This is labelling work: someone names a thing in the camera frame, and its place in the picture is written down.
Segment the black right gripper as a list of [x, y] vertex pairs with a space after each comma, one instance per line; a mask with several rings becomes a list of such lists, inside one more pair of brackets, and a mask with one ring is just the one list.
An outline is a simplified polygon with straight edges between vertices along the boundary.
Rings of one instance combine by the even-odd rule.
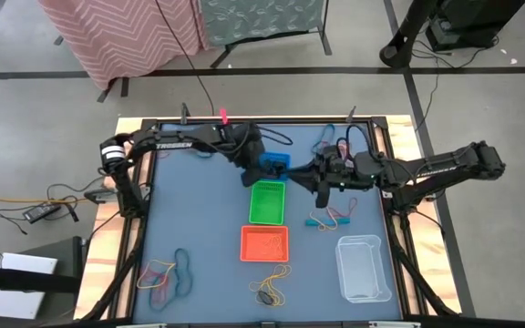
[[379, 162], [368, 151], [358, 152], [351, 159], [352, 166], [342, 157], [337, 146], [329, 146], [316, 155], [316, 164], [302, 165], [287, 170], [287, 177], [310, 192], [317, 192], [316, 207], [325, 208], [330, 190], [370, 190], [379, 176]]

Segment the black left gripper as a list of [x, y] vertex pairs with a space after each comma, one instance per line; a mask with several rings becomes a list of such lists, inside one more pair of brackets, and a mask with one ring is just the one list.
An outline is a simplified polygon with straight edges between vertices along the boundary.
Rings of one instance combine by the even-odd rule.
[[[262, 134], [253, 122], [247, 122], [225, 129], [226, 137], [231, 142], [231, 154], [227, 159], [237, 168], [244, 169], [241, 174], [242, 185], [251, 187], [260, 178], [267, 180], [281, 180], [281, 174], [263, 173], [259, 165], [259, 157], [265, 151]], [[282, 163], [265, 161], [267, 172], [281, 172]]]

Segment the blue plastic basket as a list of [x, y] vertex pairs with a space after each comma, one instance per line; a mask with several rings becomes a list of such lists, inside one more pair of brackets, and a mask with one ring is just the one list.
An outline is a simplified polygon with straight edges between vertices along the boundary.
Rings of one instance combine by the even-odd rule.
[[[264, 162], [265, 161], [276, 161], [282, 163], [282, 171], [281, 172], [267, 172], [264, 168]], [[265, 152], [259, 156], [259, 166], [263, 173], [276, 173], [281, 174], [281, 180], [280, 181], [286, 181], [287, 176], [285, 174], [285, 171], [287, 171], [290, 168], [290, 155], [286, 153], [276, 153], [276, 152]]]

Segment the green plastic basket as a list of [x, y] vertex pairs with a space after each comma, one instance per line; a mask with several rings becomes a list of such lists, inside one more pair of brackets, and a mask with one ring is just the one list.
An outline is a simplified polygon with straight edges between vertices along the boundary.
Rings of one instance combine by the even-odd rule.
[[249, 222], [262, 225], [283, 225], [284, 182], [260, 180], [252, 186]]

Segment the orange plastic basket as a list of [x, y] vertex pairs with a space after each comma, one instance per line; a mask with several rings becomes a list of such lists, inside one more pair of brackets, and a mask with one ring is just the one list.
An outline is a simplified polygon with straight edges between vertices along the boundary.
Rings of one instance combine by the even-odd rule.
[[[281, 261], [265, 260], [262, 256], [262, 244], [272, 235], [283, 239], [284, 256]], [[287, 226], [245, 225], [241, 228], [240, 260], [246, 262], [288, 262], [289, 230]]]

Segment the blue table mat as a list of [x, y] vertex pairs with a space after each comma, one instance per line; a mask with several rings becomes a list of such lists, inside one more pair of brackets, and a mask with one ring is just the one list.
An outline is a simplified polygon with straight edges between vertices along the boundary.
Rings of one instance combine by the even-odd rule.
[[333, 190], [331, 207], [345, 212], [350, 198], [358, 204], [350, 223], [335, 231], [305, 225], [312, 212], [324, 218], [315, 197], [294, 182], [286, 185], [284, 222], [289, 229], [289, 277], [277, 282], [286, 296], [280, 307], [257, 303], [249, 283], [273, 272], [273, 265], [240, 260], [241, 228], [249, 221], [251, 192], [241, 171], [222, 155], [200, 159], [177, 150], [155, 165], [153, 193], [143, 258], [171, 261], [178, 248], [188, 251], [193, 273], [191, 293], [161, 312], [149, 308], [149, 291], [138, 292], [136, 323], [311, 323], [396, 320], [396, 295], [388, 302], [354, 304], [340, 292], [335, 247], [344, 236], [386, 237], [377, 190]]

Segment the clear plastic basket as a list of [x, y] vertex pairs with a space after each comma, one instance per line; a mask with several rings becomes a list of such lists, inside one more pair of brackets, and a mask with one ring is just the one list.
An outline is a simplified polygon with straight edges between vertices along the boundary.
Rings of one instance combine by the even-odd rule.
[[392, 298], [376, 235], [341, 237], [335, 247], [340, 292], [350, 303], [388, 302]]

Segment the black cloth rack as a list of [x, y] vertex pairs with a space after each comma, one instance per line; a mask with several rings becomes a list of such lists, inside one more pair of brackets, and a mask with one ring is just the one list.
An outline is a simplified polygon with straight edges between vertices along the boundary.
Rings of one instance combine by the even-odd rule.
[[[319, 23], [318, 27], [316, 27], [316, 28], [305, 30], [305, 31], [302, 31], [302, 32], [281, 33], [281, 34], [277, 34], [277, 35], [274, 35], [274, 36], [269, 36], [269, 37], [266, 37], [266, 38], [262, 38], [262, 37], [247, 38], [247, 39], [243, 39], [242, 41], [238, 41], [238, 42], [235, 42], [233, 44], [226, 45], [226, 46], [211, 46], [211, 48], [208, 49], [208, 50], [212, 50], [213, 48], [216, 48], [216, 47], [219, 47], [222, 50], [222, 52], [219, 55], [219, 57], [211, 64], [211, 67], [212, 68], [217, 68], [220, 65], [220, 63], [226, 58], [226, 56], [229, 55], [231, 53], [231, 51], [237, 46], [240, 46], [240, 45], [243, 45], [243, 44], [255, 43], [255, 42], [270, 41], [270, 40], [273, 40], [273, 39], [281, 39], [281, 38], [286, 38], [286, 37], [291, 37], [291, 36], [301, 36], [301, 35], [312, 34], [312, 33], [316, 33], [316, 34], [318, 34], [320, 36], [320, 39], [321, 39], [321, 42], [322, 42], [325, 54], [326, 55], [331, 55], [332, 50], [331, 50], [331, 47], [329, 45], [327, 36], [324, 33], [324, 22], [323, 22], [324, 18], [326, 17], [325, 11], [326, 11], [328, 5], [329, 5], [329, 0], [324, 0], [324, 7], [323, 7], [322, 16], [321, 16], [321, 22]], [[58, 38], [56, 39], [55, 43], [57, 45], [60, 45], [61, 43], [66, 43], [67, 44], [65, 39], [60, 34], [59, 34]], [[193, 62], [194, 56], [191, 56], [191, 55], [188, 55], [188, 54], [183, 54], [181, 56], [186, 59], [186, 62], [188, 64], [191, 64]], [[130, 78], [131, 77], [118, 77], [118, 78], [113, 79], [112, 81], [109, 82], [108, 88], [100, 89], [101, 90], [101, 94], [100, 95], [102, 97], [106, 97], [108, 95], [108, 93], [110, 92], [110, 90], [112, 89], [114, 82], [116, 80], [118, 80], [118, 79], [122, 79], [123, 80], [123, 84], [122, 85], [124, 87], [126, 87], [128, 85], [128, 80]]]

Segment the green leaf-patterned cloth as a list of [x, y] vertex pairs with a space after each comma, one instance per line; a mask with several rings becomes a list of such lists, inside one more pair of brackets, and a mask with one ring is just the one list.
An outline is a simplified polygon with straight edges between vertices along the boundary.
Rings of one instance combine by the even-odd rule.
[[324, 0], [200, 0], [212, 46], [318, 27]]

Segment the pink chevron cloth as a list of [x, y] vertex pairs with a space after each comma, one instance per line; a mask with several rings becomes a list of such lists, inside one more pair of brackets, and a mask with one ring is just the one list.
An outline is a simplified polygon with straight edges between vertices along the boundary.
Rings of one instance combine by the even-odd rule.
[[198, 0], [37, 0], [96, 87], [211, 48]]

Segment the black cart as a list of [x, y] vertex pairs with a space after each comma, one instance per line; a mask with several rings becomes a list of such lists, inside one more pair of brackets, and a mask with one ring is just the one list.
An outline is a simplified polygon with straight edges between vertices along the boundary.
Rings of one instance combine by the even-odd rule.
[[[22, 255], [57, 259], [54, 274], [81, 279], [84, 271], [81, 238], [72, 237], [45, 246], [21, 251]], [[78, 292], [50, 293], [43, 296], [34, 319], [0, 317], [0, 328], [42, 328], [49, 324], [66, 323], [72, 320]]]

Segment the black equipment box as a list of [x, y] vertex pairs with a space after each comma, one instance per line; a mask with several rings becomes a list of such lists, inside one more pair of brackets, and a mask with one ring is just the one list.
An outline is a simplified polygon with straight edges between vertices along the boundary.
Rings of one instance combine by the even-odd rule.
[[426, 37], [434, 52], [489, 48], [525, 0], [437, 0]]

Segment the black power adapter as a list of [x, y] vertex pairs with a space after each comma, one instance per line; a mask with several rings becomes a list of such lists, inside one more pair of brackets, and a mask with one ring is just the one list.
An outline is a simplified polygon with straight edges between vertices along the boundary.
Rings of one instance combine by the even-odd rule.
[[46, 217], [48, 217], [51, 214], [56, 213], [61, 209], [61, 206], [57, 203], [50, 203], [50, 202], [44, 202], [38, 205], [35, 205], [34, 207], [25, 210], [22, 213], [22, 216], [28, 221], [30, 224], [36, 223], [39, 220], [42, 220]]

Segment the white flat box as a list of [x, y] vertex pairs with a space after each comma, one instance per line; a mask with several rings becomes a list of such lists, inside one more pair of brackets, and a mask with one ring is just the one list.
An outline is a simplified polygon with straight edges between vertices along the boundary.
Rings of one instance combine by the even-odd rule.
[[0, 269], [52, 274], [58, 259], [4, 252], [0, 258]]
[[44, 296], [43, 292], [0, 290], [0, 317], [35, 319]]

